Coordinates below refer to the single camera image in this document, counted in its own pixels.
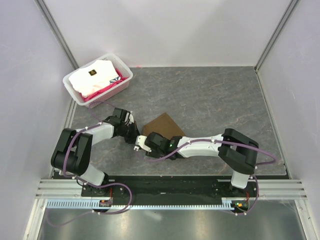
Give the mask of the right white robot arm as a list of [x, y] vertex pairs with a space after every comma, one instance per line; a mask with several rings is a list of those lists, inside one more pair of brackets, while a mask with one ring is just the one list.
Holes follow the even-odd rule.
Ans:
[[139, 136], [136, 144], [152, 158], [186, 159], [191, 157], [215, 157], [223, 160], [231, 169], [229, 191], [235, 197], [247, 191], [249, 177], [254, 174], [259, 144], [233, 128], [215, 136], [191, 138], [173, 136], [170, 139], [159, 133]]

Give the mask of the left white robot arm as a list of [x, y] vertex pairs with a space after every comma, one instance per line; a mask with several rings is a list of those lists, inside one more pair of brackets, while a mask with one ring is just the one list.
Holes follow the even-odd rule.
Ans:
[[51, 166], [60, 170], [65, 178], [79, 178], [92, 186], [99, 197], [110, 191], [107, 174], [91, 164], [92, 146], [115, 137], [134, 144], [140, 135], [130, 111], [115, 108], [111, 116], [83, 129], [64, 128], [51, 157]]

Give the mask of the brown cloth napkin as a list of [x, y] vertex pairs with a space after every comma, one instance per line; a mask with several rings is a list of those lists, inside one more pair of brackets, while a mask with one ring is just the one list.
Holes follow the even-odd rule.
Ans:
[[143, 126], [143, 136], [148, 136], [152, 132], [158, 133], [169, 140], [175, 136], [184, 137], [186, 135], [166, 112]]

